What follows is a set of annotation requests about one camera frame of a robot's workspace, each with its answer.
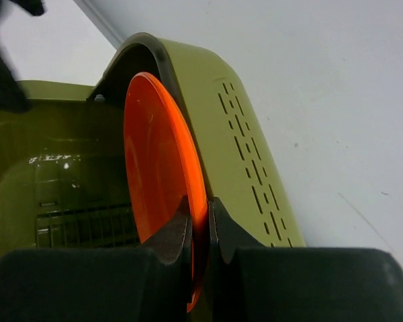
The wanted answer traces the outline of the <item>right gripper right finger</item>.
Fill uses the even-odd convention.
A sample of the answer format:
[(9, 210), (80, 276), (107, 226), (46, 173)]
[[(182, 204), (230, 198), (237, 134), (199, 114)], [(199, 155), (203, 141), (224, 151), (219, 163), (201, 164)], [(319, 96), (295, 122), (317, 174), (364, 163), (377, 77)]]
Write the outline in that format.
[(370, 248), (271, 248), (209, 204), (215, 321), (403, 321), (403, 270)]

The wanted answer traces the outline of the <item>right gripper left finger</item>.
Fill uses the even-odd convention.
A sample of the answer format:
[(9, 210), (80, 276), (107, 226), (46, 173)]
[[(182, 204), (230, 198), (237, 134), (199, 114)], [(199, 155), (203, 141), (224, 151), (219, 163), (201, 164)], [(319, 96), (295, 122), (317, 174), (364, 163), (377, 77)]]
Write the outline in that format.
[(0, 321), (184, 321), (191, 237), (182, 198), (135, 248), (12, 251), (0, 259)]

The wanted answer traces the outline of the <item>olive green dish rack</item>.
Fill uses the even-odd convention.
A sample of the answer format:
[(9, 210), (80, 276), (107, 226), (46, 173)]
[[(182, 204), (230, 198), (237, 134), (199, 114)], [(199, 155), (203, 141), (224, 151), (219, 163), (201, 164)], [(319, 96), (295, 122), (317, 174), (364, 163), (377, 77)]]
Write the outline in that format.
[(208, 198), (208, 258), (186, 318), (213, 319), (209, 204), (259, 243), (303, 247), (273, 157), (245, 89), (215, 53), (136, 34), (94, 88), (29, 80), (32, 110), (0, 111), (0, 259), (16, 250), (135, 248), (124, 147), (130, 81), (153, 74), (182, 112)]

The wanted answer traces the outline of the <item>orange plate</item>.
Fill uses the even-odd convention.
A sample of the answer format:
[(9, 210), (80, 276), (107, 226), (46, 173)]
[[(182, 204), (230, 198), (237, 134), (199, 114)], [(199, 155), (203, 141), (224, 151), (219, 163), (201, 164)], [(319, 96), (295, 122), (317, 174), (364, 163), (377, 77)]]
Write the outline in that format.
[(193, 222), (191, 311), (208, 258), (208, 198), (190, 130), (176, 102), (151, 73), (130, 81), (124, 109), (126, 173), (141, 242), (172, 218), (183, 197)]

